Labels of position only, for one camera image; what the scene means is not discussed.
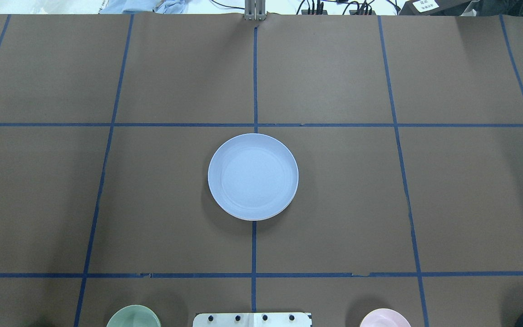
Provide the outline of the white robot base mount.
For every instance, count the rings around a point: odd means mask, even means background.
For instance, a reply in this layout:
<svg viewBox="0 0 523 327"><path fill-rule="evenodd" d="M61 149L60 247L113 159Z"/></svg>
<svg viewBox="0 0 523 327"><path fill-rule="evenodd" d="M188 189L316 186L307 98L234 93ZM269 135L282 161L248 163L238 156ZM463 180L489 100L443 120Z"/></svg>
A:
<svg viewBox="0 0 523 327"><path fill-rule="evenodd" d="M243 312L202 313L195 316L193 327L311 327L311 313Z"/></svg>

